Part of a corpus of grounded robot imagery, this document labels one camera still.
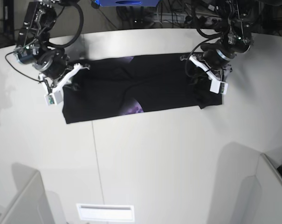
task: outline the white table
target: white table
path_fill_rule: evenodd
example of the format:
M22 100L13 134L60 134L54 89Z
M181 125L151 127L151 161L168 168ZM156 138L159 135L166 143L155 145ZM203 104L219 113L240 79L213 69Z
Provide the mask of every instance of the white table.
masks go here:
M83 38L91 59L189 52L203 40L191 29ZM251 51L233 60L224 105L71 125L62 105L45 105L41 85L7 65L4 55L12 49L0 49L2 207L17 191L12 165L21 163L40 170L52 208L64 210L61 221L55 217L59 224L63 216L69 224L87 223L79 220L76 203L135 205L137 224L229 223L260 152L282 147L282 37L256 35ZM31 66L9 60L37 77Z

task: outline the white vent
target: white vent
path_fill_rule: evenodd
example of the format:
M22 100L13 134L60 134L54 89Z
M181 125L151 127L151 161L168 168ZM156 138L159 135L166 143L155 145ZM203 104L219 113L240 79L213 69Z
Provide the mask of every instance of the white vent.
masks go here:
M103 222L135 222L131 205L77 204L81 220Z

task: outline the black t-shirt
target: black t-shirt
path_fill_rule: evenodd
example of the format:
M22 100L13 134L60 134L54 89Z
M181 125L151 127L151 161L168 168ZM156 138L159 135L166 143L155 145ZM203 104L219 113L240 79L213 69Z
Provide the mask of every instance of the black t-shirt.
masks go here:
M221 94L209 91L204 78L189 84L181 54L148 55L88 63L73 84L64 87L63 114L66 123L104 119L131 113L152 112L198 105L201 109L221 105Z

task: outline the air vent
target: air vent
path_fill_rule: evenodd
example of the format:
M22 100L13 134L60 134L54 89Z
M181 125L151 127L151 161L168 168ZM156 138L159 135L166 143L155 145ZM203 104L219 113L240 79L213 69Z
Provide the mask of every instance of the air vent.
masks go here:
M135 222L131 205L77 204L81 220L103 222Z

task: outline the black cloth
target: black cloth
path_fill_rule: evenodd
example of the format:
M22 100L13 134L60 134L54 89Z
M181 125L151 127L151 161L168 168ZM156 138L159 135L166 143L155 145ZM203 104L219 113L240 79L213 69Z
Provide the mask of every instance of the black cloth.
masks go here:
M73 84L64 87L63 114L66 123L104 119L120 115L131 99L144 112L198 105L201 109L221 105L221 94L209 91L210 80L189 84L181 54L80 61L90 70L80 70Z

